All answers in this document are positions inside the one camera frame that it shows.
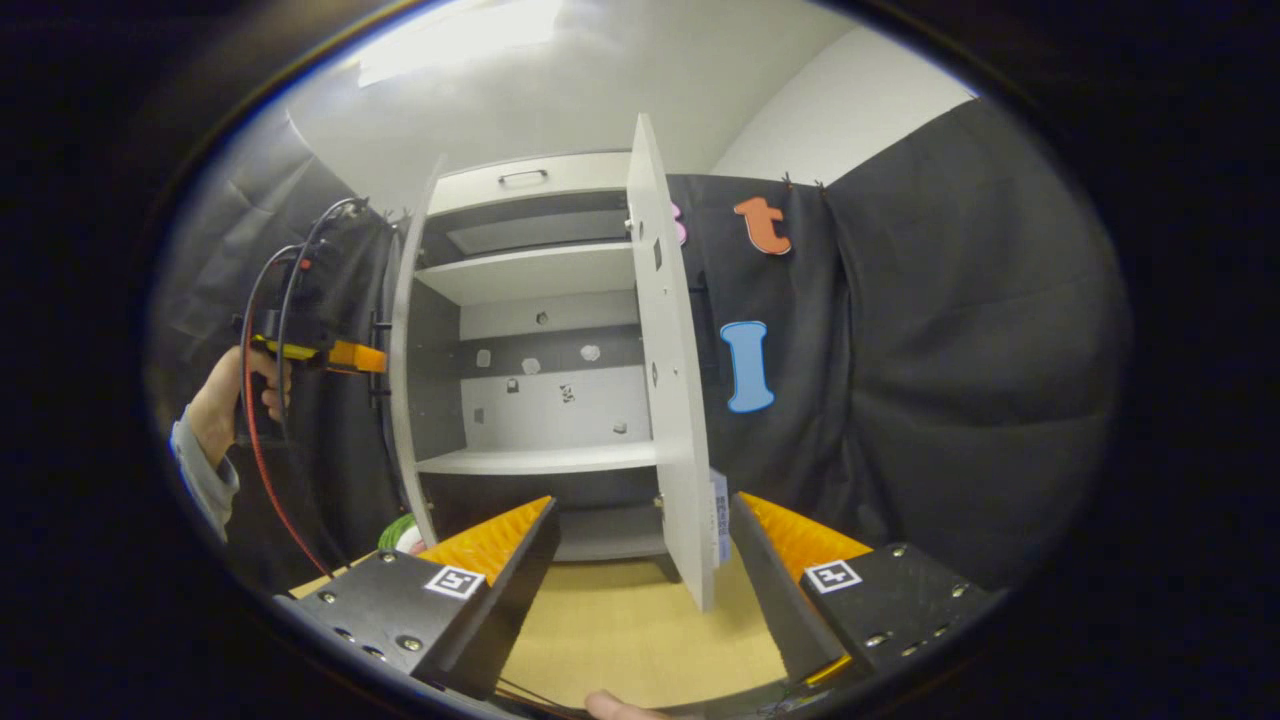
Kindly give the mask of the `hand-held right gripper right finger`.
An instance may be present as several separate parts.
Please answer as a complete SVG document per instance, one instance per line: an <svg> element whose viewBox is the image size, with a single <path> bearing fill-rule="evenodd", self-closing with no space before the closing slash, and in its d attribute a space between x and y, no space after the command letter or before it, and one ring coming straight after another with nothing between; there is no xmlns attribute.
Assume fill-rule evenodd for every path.
<svg viewBox="0 0 1280 720"><path fill-rule="evenodd" d="M887 676L960 635L1001 600L914 544L873 548L737 492L730 538L790 683Z"/></svg>

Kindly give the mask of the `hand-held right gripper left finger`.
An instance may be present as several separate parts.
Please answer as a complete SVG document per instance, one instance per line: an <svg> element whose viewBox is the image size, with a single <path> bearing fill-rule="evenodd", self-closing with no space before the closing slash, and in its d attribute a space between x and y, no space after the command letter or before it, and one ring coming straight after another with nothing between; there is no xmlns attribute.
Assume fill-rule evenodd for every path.
<svg viewBox="0 0 1280 720"><path fill-rule="evenodd" d="M561 543L543 496L421 553L379 550L276 606L383 674L488 700Z"/></svg>

